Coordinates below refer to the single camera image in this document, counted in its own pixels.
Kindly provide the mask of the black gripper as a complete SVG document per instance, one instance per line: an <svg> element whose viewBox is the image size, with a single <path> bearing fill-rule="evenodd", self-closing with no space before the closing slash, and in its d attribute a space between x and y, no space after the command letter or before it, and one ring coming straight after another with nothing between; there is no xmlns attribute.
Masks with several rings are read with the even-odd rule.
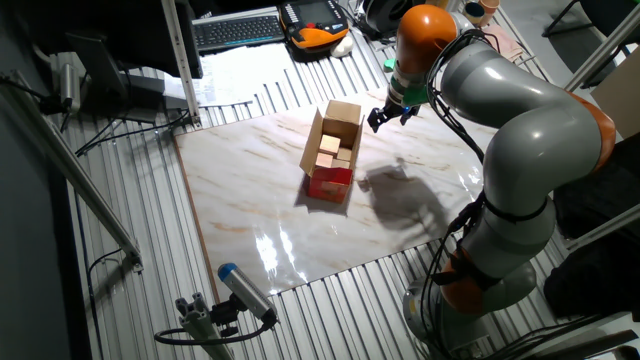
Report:
<svg viewBox="0 0 640 360"><path fill-rule="evenodd" d="M389 119L400 117L400 123L405 125L407 121L416 116L419 107L406 107L387 99L383 108L373 108L367 117L367 123L374 133L387 123Z"/></svg>

